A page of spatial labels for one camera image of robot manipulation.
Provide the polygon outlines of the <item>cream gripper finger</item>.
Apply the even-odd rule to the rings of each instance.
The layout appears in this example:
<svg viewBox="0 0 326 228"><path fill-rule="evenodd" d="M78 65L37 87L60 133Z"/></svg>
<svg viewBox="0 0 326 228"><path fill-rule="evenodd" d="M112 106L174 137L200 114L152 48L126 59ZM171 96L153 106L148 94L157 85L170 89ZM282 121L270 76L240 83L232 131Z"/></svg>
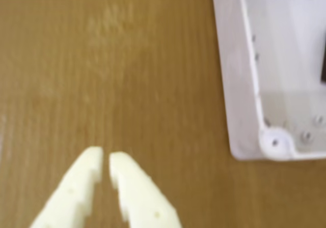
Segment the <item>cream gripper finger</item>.
<svg viewBox="0 0 326 228"><path fill-rule="evenodd" d="M130 155L111 153L109 172L122 220L129 227L182 227L175 207Z"/></svg>
<svg viewBox="0 0 326 228"><path fill-rule="evenodd" d="M69 167L30 227L84 227L102 180L103 148L88 147Z"/></svg>

